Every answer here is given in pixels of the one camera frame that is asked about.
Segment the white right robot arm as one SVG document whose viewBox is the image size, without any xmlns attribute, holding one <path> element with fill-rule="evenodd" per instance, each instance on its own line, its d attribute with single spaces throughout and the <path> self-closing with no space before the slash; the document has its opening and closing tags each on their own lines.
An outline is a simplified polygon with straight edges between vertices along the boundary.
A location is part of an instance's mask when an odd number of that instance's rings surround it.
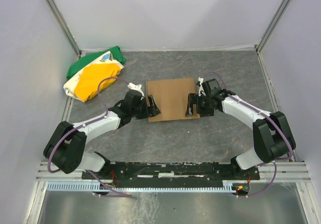
<svg viewBox="0 0 321 224">
<path fill-rule="evenodd" d="M 245 102 L 230 91 L 217 95 L 188 94 L 186 116 L 193 115 L 194 108 L 201 117 L 213 116 L 215 110 L 230 115 L 252 130 L 253 147 L 235 157 L 236 165 L 247 170 L 273 161 L 289 161 L 296 143 L 285 114 L 271 113 Z"/>
</svg>

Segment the brown cardboard box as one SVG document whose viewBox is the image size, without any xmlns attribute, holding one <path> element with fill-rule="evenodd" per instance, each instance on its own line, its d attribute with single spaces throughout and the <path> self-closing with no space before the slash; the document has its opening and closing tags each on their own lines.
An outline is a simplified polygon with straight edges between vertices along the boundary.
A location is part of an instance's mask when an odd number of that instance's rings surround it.
<svg viewBox="0 0 321 224">
<path fill-rule="evenodd" d="M 188 95 L 196 93 L 193 78 L 179 78 L 148 81 L 147 94 L 152 95 L 160 114 L 150 117 L 149 122 L 199 119 L 200 115 L 194 107 L 194 114 L 186 117 Z"/>
</svg>

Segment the green yellow white cloth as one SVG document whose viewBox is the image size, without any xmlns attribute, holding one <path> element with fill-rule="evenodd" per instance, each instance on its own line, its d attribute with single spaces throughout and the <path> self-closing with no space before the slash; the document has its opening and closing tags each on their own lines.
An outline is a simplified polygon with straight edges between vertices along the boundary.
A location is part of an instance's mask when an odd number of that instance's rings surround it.
<svg viewBox="0 0 321 224">
<path fill-rule="evenodd" d="M 63 90 L 67 96 L 86 102 L 116 80 L 125 62 L 119 46 L 81 57 L 68 69 Z"/>
</svg>

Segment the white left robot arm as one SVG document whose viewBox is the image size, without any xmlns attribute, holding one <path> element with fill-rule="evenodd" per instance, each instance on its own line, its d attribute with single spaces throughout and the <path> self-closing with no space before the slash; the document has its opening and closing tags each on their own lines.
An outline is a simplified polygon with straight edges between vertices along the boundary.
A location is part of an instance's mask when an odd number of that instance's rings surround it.
<svg viewBox="0 0 321 224">
<path fill-rule="evenodd" d="M 110 161 L 97 152 L 86 152 L 86 144 L 129 124 L 133 118 L 147 119 L 160 113 L 152 95 L 144 97 L 137 90 L 129 90 L 124 99 L 108 108 L 108 112 L 84 122 L 60 122 L 43 151 L 44 157 L 48 159 L 48 171 L 62 171 L 65 174 L 75 170 L 100 172 Z"/>
</svg>

